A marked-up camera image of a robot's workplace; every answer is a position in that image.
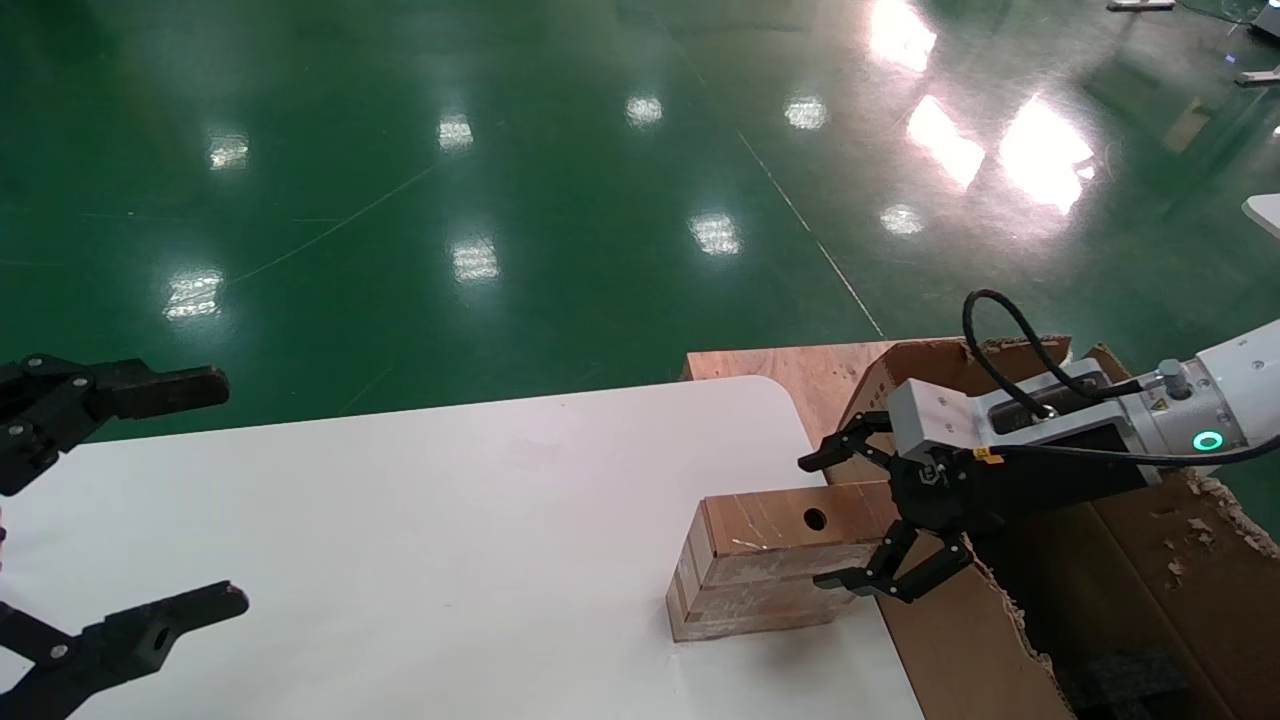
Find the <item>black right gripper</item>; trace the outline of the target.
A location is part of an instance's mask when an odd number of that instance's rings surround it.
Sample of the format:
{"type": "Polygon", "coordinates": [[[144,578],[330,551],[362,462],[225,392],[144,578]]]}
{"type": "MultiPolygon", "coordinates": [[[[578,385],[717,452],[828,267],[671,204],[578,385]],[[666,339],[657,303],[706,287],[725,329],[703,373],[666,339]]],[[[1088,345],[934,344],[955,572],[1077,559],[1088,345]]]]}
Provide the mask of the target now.
{"type": "Polygon", "coordinates": [[[840,430],[824,437],[815,451],[801,456],[805,473],[823,471],[861,457],[890,474],[890,491],[899,511],[870,560],[812,578],[823,591],[846,591],[859,597],[883,596],[913,603],[973,565],[973,552],[960,537],[987,537],[1010,521],[1144,489],[1158,475],[1116,459],[1074,456],[1070,448],[1036,446],[1032,454],[989,460],[942,446],[925,451],[920,461],[890,454],[870,442],[888,434],[887,411],[856,413],[840,430]],[[905,569],[922,532],[941,538],[941,547],[905,569]]]}

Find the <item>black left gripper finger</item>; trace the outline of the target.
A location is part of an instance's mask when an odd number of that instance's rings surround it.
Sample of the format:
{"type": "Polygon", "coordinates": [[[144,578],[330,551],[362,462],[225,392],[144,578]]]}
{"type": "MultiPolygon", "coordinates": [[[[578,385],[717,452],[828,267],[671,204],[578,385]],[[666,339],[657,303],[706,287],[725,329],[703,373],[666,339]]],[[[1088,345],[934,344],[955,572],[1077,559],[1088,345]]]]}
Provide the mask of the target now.
{"type": "Polygon", "coordinates": [[[68,635],[1,606],[1,644],[31,667],[1,694],[4,719],[68,719],[93,696],[159,673],[184,634],[244,615],[248,596],[219,582],[108,615],[68,635]]]}
{"type": "Polygon", "coordinates": [[[13,497],[113,419],[225,404],[215,366],[155,372],[140,359],[91,365],[35,354],[1,368],[1,493],[13,497]]]}

